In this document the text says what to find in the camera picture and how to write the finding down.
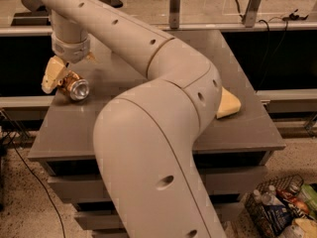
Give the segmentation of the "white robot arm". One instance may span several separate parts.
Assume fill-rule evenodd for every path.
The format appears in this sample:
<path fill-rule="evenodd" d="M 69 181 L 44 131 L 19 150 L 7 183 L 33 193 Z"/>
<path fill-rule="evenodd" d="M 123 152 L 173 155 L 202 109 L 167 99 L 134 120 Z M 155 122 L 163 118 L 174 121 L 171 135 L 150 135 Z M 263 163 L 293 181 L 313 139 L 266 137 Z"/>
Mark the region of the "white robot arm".
<path fill-rule="evenodd" d="M 192 147 L 218 110 L 222 82 L 206 56 L 98 0 L 42 0 L 147 78 L 100 111 L 93 147 L 130 238 L 227 238 Z"/>

